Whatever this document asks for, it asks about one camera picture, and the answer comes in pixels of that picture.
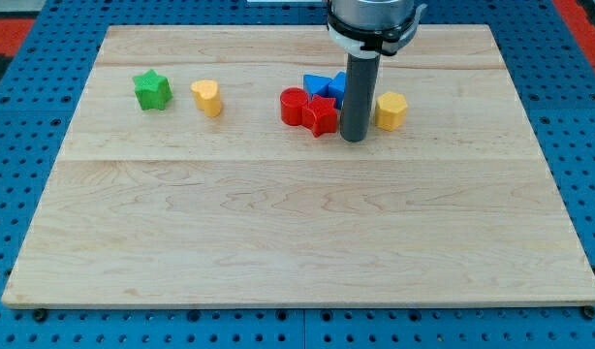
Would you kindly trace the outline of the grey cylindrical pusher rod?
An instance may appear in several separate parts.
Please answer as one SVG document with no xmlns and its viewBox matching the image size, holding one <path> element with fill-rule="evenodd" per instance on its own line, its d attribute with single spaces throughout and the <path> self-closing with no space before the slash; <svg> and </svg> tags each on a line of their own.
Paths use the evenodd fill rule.
<svg viewBox="0 0 595 349">
<path fill-rule="evenodd" d="M 339 122 L 340 135 L 347 142 L 361 142 L 366 137 L 379 64 L 379 55 L 371 59 L 348 55 Z"/>
</svg>

